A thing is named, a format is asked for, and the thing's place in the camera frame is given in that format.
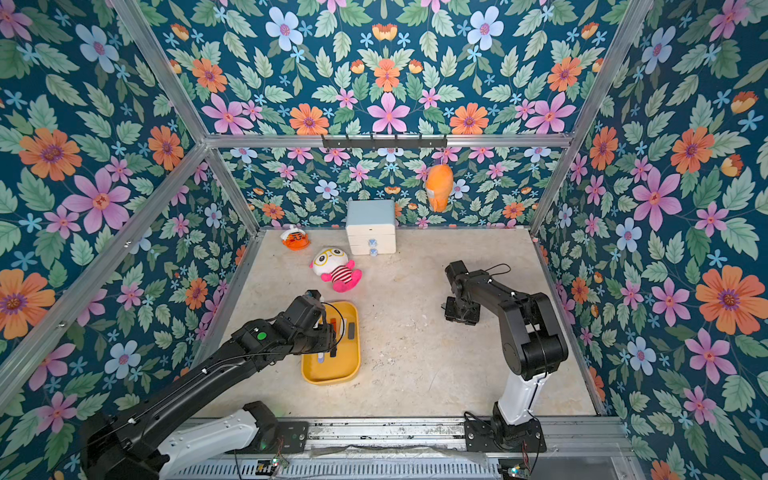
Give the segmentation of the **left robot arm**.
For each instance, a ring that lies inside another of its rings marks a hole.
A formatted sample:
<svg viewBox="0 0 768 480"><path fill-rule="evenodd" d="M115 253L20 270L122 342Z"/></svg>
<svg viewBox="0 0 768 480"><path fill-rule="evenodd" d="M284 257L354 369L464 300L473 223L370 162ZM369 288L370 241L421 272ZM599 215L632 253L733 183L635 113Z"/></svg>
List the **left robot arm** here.
<svg viewBox="0 0 768 480"><path fill-rule="evenodd" d="M207 359L150 398L83 425L81 467L89 479L166 479L228 452L284 446L275 414L261 401L219 419L186 422L230 388L293 355L335 351L345 319L316 290L270 319L251 320Z"/></svg>

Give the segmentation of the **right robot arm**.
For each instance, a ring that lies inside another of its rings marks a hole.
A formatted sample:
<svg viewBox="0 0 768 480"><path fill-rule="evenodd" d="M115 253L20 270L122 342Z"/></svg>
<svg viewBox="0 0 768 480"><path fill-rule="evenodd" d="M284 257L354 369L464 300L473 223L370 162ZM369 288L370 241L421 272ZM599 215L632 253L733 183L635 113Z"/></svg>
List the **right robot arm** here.
<svg viewBox="0 0 768 480"><path fill-rule="evenodd" d="M486 270L463 261L445 268L452 295L445 319L474 326L483 309L497 317L509 376L488 420L467 412L464 428L471 451L543 452L546 443L534 404L547 379L568 358L568 345L551 300L544 293L511 289Z"/></svg>

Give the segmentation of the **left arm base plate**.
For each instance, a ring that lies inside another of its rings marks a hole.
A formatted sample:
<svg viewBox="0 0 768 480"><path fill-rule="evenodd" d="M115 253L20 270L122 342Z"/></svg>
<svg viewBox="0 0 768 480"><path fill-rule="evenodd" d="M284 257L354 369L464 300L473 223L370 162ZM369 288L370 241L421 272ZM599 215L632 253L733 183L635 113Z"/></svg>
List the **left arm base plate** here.
<svg viewBox="0 0 768 480"><path fill-rule="evenodd" d="M309 423L306 421L279 420L275 433L263 448L271 455L289 455L303 453L308 440Z"/></svg>

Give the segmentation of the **yellow plastic storage box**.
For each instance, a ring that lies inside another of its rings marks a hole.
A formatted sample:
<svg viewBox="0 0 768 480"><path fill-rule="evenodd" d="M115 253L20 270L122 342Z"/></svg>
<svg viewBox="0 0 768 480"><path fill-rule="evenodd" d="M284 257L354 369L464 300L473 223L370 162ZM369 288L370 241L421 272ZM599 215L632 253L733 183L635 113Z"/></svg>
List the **yellow plastic storage box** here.
<svg viewBox="0 0 768 480"><path fill-rule="evenodd" d="M302 357L301 373L303 379L313 385L332 385L352 380L358 373L361 363L360 322L356 306L349 301L337 301L326 306L328 320L337 332L335 358L325 352L325 362L318 363L318 354ZM347 339L349 322L356 323L356 339Z"/></svg>

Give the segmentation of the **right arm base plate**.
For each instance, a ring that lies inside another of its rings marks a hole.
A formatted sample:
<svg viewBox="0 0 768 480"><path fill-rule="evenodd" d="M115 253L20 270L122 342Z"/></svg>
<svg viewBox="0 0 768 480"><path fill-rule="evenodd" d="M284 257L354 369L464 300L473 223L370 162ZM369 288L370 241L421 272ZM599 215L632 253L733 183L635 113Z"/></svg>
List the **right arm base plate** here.
<svg viewBox="0 0 768 480"><path fill-rule="evenodd" d="M501 417L478 417L464 412L466 450L480 453L544 453L547 444L537 418L509 425Z"/></svg>

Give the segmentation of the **black wall hook rail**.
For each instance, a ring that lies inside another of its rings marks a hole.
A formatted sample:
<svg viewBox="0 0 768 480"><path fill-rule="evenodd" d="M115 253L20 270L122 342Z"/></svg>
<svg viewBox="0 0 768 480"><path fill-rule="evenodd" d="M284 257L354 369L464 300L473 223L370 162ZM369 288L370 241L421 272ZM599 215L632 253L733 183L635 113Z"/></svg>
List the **black wall hook rail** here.
<svg viewBox="0 0 768 480"><path fill-rule="evenodd" d="M379 148L435 149L448 146L447 135L333 135L321 136L323 148L376 150Z"/></svg>

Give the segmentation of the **small orange tiger toy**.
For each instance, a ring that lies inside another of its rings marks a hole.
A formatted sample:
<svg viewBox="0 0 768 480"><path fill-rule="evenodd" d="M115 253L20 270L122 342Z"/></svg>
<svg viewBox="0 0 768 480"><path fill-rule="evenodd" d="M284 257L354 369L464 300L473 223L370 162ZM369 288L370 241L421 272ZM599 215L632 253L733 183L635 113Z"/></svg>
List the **small orange tiger toy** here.
<svg viewBox="0 0 768 480"><path fill-rule="evenodd" d="M291 225L287 230L284 230L280 235L280 239L282 244L291 251L304 250L311 244L307 232L295 225Z"/></svg>

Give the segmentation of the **orange hanging plush toy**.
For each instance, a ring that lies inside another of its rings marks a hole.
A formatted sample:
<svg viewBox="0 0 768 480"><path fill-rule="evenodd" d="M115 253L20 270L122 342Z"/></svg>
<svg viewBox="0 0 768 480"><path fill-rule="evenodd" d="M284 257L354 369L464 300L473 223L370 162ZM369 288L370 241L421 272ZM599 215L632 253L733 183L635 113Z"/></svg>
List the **orange hanging plush toy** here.
<svg viewBox="0 0 768 480"><path fill-rule="evenodd" d="M429 207L433 212L442 213L448 205L453 191L454 176L447 164L433 166L427 176L425 189Z"/></svg>

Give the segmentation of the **white pink plush toy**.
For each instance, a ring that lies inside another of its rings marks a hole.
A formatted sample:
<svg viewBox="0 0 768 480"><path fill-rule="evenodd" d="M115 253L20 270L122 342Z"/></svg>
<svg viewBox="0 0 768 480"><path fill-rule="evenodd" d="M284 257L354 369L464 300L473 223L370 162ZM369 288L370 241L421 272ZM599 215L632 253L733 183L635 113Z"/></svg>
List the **white pink plush toy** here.
<svg viewBox="0 0 768 480"><path fill-rule="evenodd" d="M338 247L326 247L321 250L310 263L310 269L338 293L354 289L363 276L356 263Z"/></svg>

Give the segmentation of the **white blue mini drawer cabinet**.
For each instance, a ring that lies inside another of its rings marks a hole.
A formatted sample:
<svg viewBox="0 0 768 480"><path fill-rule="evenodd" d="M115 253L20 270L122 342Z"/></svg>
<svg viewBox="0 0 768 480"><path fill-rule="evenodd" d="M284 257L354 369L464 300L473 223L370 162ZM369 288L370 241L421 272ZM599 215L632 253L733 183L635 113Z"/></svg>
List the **white blue mini drawer cabinet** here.
<svg viewBox="0 0 768 480"><path fill-rule="evenodd" d="M392 255L396 247L393 200L350 200L345 230L354 256Z"/></svg>

